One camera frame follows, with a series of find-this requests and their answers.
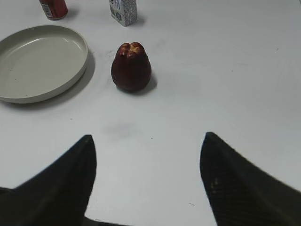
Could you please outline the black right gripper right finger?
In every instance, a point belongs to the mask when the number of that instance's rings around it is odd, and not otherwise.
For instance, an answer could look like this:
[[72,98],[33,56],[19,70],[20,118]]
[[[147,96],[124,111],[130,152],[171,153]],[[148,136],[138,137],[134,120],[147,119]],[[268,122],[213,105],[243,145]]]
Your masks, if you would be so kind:
[[256,167],[218,135],[207,132],[200,175],[219,226],[299,226],[300,191]]

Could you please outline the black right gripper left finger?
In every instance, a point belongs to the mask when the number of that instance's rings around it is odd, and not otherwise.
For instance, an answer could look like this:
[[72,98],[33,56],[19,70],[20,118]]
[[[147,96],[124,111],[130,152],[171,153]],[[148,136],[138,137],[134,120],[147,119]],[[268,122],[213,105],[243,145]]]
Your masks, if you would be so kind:
[[0,196],[2,226],[82,225],[96,175],[96,150],[84,135],[42,172]]

